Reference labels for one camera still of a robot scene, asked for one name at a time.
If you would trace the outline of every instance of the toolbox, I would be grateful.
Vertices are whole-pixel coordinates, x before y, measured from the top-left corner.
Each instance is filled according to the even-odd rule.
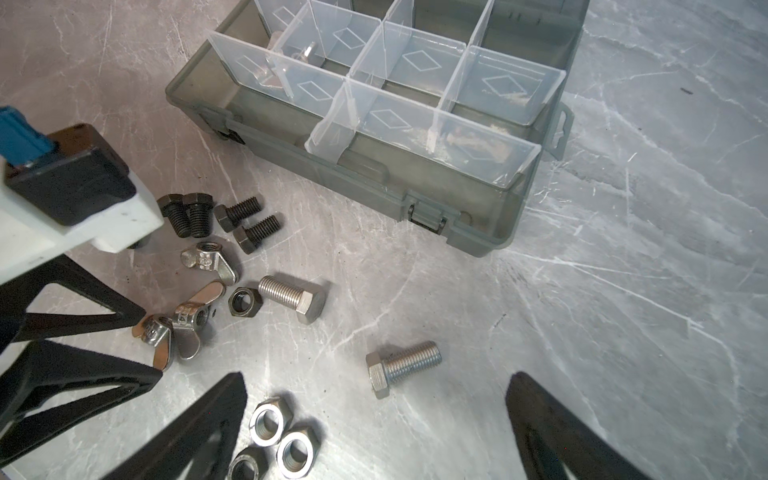
[[[476,257],[512,242],[588,0],[243,0],[166,88],[200,128]]]

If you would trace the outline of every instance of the hex nut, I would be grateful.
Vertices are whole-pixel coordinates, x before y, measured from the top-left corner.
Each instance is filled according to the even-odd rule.
[[[377,399],[384,399],[389,396],[389,382],[384,373],[384,363],[378,352],[366,355],[368,364],[368,375],[371,377],[371,387],[376,394]]]
[[[244,464],[250,467],[253,476],[248,475],[244,471]],[[246,447],[230,463],[230,469],[227,471],[227,480],[259,480],[259,478],[263,477],[267,468],[268,465],[264,452],[254,446]]]
[[[270,425],[266,414],[275,416],[276,425]],[[250,437],[259,447],[269,447],[280,441],[283,432],[293,421],[293,412],[282,397],[271,397],[261,402],[248,422]]]
[[[157,206],[160,208],[160,212],[165,217],[167,216],[165,212],[165,207],[172,204],[180,204],[183,199],[184,199],[184,195],[182,194],[163,195],[162,197],[157,199]]]
[[[183,199],[184,205],[203,204],[213,207],[214,198],[209,194],[186,194]]]
[[[244,300],[250,298],[250,302],[246,304]],[[230,313],[232,316],[255,316],[259,311],[264,301],[261,300],[259,291],[255,288],[248,288],[247,286],[241,286],[235,289],[230,295]]]
[[[296,306],[296,316],[299,321],[304,325],[309,325],[320,316],[323,311],[323,306],[326,304],[326,293],[322,290],[319,292],[307,292],[304,290],[301,293],[299,304]]]
[[[214,207],[214,218],[216,218],[216,221],[225,232],[229,233],[235,229],[236,225],[232,222],[230,216],[227,215],[226,205],[216,205]]]
[[[306,449],[306,458],[294,457],[291,445],[301,442]],[[320,441],[310,426],[297,427],[286,432],[277,447],[277,468],[285,478],[302,478],[310,472],[320,450]]]
[[[256,251],[258,245],[256,245],[253,241],[251,241],[250,238],[248,238],[248,234],[245,233],[245,228],[243,228],[242,225],[235,228],[235,230],[232,232],[232,235],[235,237],[237,244],[240,245],[240,248],[243,249],[243,252],[250,255]]]

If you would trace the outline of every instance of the marble surface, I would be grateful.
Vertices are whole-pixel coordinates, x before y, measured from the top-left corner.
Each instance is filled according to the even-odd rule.
[[[0,3],[0,103],[41,131],[92,123],[157,196],[260,195],[286,227],[250,257],[227,246],[243,284],[280,272],[329,289],[309,327],[274,303],[254,319],[220,304],[196,359],[19,459],[19,478],[99,478],[233,370],[249,396],[238,448],[255,405],[286,392],[319,426],[311,478],[524,478],[503,401],[518,370],[654,478],[768,475],[765,2],[593,0],[565,159],[544,159],[515,242],[483,259],[209,137],[165,101],[235,3]],[[71,256],[162,312],[213,279],[181,266],[189,244],[166,225],[141,250]],[[36,310],[93,310],[46,293]],[[423,339],[443,364],[376,400],[365,355]],[[127,330],[60,341],[152,357]]]

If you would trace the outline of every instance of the threaded shaft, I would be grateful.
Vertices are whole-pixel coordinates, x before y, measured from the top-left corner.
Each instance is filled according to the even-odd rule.
[[[180,238],[187,238],[192,233],[190,229],[190,219],[187,218],[187,212],[184,211],[184,207],[181,205],[170,205],[166,209],[166,217],[170,221],[170,225],[174,228],[174,232]]]
[[[245,234],[248,236],[250,241],[258,245],[261,243],[261,240],[264,240],[269,235],[277,232],[279,229],[280,222],[277,221],[277,218],[274,215],[269,215],[264,220],[261,220],[256,225],[253,225],[251,228],[245,229]]]
[[[261,205],[256,197],[251,197],[247,200],[243,200],[238,204],[234,204],[232,207],[227,208],[227,216],[237,223],[240,220],[246,219],[251,215],[258,214],[261,211]]]
[[[440,362],[442,362],[440,350],[434,342],[430,341],[406,349],[382,363],[387,382],[395,383],[412,373],[439,365]]]
[[[304,290],[281,282],[274,276],[267,275],[259,282],[259,293],[265,298],[295,310],[299,306],[299,300],[301,300],[301,294],[304,293]]]
[[[191,204],[189,209],[192,237],[205,238],[210,235],[210,205]]]

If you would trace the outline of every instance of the blue connector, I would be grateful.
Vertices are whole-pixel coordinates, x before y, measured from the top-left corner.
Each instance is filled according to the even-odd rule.
[[[55,145],[30,127],[13,107],[0,107],[0,155],[14,167],[28,164],[53,151]]]

